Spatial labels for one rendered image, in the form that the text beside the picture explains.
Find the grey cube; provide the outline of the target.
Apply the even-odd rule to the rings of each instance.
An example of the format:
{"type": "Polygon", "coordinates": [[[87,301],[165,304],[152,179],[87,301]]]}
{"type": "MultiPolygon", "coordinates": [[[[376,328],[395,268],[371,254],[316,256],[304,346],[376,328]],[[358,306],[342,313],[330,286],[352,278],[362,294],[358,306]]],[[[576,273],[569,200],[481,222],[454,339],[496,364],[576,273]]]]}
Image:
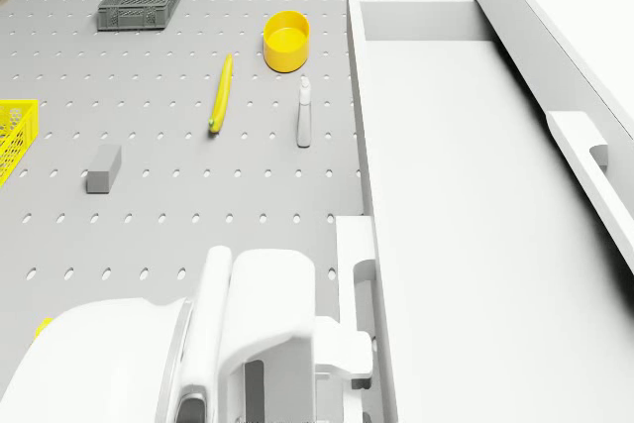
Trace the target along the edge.
{"type": "Polygon", "coordinates": [[[109,193],[122,163],[120,145],[102,145],[90,164],[86,177],[88,193],[109,193]]]}

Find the banana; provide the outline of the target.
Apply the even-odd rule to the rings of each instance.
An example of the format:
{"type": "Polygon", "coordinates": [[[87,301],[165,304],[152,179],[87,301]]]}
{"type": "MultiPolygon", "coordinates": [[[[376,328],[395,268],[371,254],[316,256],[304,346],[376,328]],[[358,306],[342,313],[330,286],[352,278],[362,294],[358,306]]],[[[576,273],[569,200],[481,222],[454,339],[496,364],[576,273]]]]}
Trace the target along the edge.
{"type": "Polygon", "coordinates": [[[217,90],[217,95],[214,102],[212,114],[208,121],[209,132],[212,135],[218,134],[223,126],[223,122],[224,122],[224,118],[226,115],[228,102],[229,102],[232,73],[233,73],[233,55],[231,53],[228,53],[225,58],[221,76],[219,79],[218,90],[217,90]]]}

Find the white cabinet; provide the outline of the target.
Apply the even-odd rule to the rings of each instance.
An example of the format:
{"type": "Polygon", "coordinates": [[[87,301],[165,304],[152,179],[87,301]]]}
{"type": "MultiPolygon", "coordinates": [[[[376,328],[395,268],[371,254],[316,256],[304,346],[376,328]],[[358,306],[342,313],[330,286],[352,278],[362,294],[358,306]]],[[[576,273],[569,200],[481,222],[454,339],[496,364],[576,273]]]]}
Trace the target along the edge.
{"type": "Polygon", "coordinates": [[[476,0],[634,272],[634,120],[535,0],[476,0]]]}

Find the yellow bowl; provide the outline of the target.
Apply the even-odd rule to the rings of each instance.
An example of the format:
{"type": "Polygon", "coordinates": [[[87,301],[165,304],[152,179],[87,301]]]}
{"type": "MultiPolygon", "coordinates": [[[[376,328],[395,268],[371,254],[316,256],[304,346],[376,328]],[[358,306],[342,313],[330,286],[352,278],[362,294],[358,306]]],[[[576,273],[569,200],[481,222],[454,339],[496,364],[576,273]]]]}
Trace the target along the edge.
{"type": "Polygon", "coordinates": [[[274,14],[264,26],[264,60],[277,72],[301,67],[309,56],[310,26],[297,11],[274,14]]]}

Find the white bottle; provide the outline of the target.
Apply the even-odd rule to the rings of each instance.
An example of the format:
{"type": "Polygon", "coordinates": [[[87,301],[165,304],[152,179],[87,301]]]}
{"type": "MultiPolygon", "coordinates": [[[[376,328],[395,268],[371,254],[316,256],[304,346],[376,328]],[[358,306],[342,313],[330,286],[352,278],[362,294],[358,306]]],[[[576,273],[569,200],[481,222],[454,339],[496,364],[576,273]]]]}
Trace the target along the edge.
{"type": "Polygon", "coordinates": [[[309,148],[311,138],[311,84],[307,76],[302,76],[299,90],[297,146],[309,148]]]}

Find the yellow basket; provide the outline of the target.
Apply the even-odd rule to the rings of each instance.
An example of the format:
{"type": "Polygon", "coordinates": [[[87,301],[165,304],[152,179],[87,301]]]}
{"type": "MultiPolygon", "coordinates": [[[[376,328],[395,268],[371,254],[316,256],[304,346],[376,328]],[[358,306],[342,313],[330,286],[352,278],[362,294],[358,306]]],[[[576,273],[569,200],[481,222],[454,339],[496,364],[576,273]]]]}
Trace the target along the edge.
{"type": "Polygon", "coordinates": [[[0,100],[0,187],[39,132],[36,99],[0,100]]]}

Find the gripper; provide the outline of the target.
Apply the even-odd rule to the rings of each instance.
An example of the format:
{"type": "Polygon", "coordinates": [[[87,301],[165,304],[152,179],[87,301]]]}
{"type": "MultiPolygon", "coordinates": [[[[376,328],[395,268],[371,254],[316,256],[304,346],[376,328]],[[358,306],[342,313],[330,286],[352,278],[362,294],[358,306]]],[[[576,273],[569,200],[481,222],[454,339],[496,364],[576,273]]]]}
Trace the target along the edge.
{"type": "Polygon", "coordinates": [[[363,423],[361,391],[352,382],[372,376],[370,335],[336,322],[330,317],[315,318],[314,363],[318,373],[339,377],[343,388],[343,423],[363,423]]]}

